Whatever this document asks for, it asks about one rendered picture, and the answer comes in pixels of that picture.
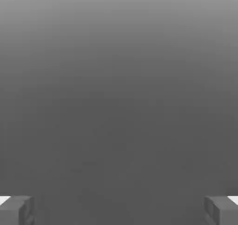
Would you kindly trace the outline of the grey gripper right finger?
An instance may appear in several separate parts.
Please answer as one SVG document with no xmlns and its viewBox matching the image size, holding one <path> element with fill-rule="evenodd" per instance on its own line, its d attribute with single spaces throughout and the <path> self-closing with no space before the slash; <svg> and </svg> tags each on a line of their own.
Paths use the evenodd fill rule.
<svg viewBox="0 0 238 225">
<path fill-rule="evenodd" d="M 206 225 L 238 225 L 238 196 L 206 196 Z"/>
</svg>

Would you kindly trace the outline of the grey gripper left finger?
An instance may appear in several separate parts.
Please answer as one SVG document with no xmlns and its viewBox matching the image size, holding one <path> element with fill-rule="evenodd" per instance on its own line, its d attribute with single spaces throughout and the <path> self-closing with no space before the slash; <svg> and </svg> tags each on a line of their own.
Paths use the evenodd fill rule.
<svg viewBox="0 0 238 225">
<path fill-rule="evenodd" d="M 35 225 L 34 197 L 10 196 L 0 205 L 0 225 Z"/>
</svg>

